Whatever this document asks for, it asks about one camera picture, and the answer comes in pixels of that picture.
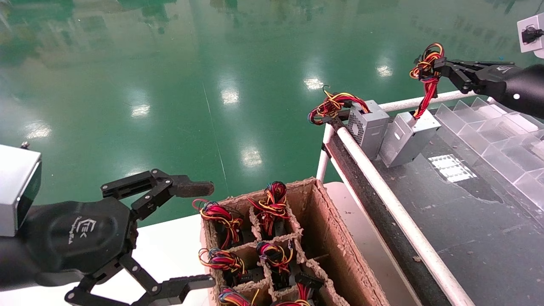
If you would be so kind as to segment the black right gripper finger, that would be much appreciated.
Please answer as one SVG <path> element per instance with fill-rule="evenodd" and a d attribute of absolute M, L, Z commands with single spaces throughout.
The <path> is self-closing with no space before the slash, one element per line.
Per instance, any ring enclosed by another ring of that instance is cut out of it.
<path fill-rule="evenodd" d="M 447 78 L 461 92 L 469 93 L 473 90 L 473 81 L 459 68 L 439 68 L 442 78 Z"/>
<path fill-rule="evenodd" d="M 466 61 L 447 59 L 445 57 L 434 60 L 434 70 L 438 72 L 447 71 L 482 71 L 486 68 L 497 68 L 504 66 L 501 62 Z"/>

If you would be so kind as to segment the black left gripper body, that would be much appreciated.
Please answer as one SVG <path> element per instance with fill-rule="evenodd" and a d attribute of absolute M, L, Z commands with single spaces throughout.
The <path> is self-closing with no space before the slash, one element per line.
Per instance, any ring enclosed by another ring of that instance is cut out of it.
<path fill-rule="evenodd" d="M 116 199 L 32 207 L 12 238 L 1 238 L 1 291 L 56 287 L 99 276 L 135 246 L 134 213 Z"/>

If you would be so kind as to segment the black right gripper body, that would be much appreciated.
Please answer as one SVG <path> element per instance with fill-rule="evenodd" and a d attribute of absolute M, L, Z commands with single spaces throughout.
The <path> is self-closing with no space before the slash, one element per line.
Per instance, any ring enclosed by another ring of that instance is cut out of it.
<path fill-rule="evenodd" d="M 544 118 L 544 66 L 490 65 L 469 75 L 473 89 L 519 113 Z"/>

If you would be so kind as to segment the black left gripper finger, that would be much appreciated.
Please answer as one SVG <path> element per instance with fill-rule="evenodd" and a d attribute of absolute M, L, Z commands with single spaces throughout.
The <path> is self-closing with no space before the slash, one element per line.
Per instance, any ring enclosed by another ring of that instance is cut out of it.
<path fill-rule="evenodd" d="M 133 219 L 143 221 L 172 197 L 197 198 L 210 196 L 215 190 L 211 181 L 192 181 L 188 176 L 171 176 L 152 169 L 108 182 L 101 186 L 103 198 L 117 200 L 140 194 L 131 204 Z"/>
<path fill-rule="evenodd" d="M 214 287 L 216 281 L 211 275 L 196 275 L 189 277 L 171 278 L 158 283 L 130 254 L 114 259 L 111 267 L 120 268 L 140 284 L 145 293 L 133 306 L 175 306 L 181 305 L 192 290 Z M 114 273 L 101 275 L 86 275 L 80 283 L 65 295 L 65 301 L 72 306 L 126 306 L 127 303 L 107 297 L 94 295 L 91 290 L 100 281 L 104 281 Z"/>

